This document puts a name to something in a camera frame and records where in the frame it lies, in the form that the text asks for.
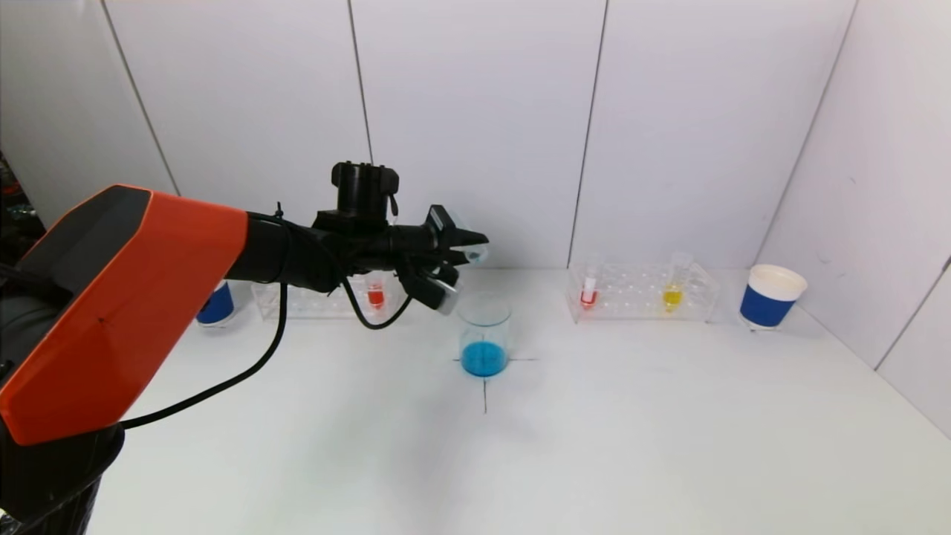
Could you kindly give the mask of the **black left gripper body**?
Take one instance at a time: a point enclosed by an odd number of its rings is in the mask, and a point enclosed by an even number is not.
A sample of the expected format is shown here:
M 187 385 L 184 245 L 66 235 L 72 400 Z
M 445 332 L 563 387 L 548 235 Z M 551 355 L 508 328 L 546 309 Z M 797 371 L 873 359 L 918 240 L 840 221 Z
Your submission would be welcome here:
M 423 224 L 396 224 L 389 230 L 389 261 L 443 260 L 456 247 L 456 224 L 441 204 L 432 204 Z

